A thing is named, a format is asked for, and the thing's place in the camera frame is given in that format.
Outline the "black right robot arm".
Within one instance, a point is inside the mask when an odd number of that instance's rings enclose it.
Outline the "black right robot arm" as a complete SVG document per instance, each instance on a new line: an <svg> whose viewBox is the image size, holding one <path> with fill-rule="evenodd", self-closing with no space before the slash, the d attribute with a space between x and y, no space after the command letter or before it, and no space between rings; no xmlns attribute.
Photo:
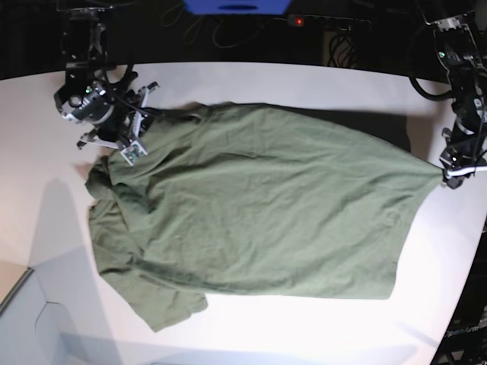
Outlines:
<svg viewBox="0 0 487 365"><path fill-rule="evenodd" d="M131 88L138 77L133 63L123 76L110 81L116 69L107 52L107 15L130 1L58 1L64 16L61 50L65 60L65 81L55 92L59 115L74 124L89 124L92 129L77 142L78 149L88 144L117 150L134 165L147 155L142 136L160 111L148 107L148 97L158 88L152 82L138 90Z"/></svg>

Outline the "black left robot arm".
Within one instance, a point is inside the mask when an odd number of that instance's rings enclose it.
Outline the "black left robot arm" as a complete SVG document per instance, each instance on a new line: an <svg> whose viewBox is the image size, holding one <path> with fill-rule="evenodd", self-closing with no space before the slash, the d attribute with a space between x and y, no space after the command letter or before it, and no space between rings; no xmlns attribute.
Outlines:
<svg viewBox="0 0 487 365"><path fill-rule="evenodd" d="M417 1L423 24L410 40L406 54L412 61L414 43L428 30L434 52L444 69L450 90L430 94L422 88L414 72L408 74L413 88L427 100L451 100L455 115L452 128L445 128L445 148L439 161L442 183L459 188L465 179L486 171L486 38L478 28L471 1Z"/></svg>

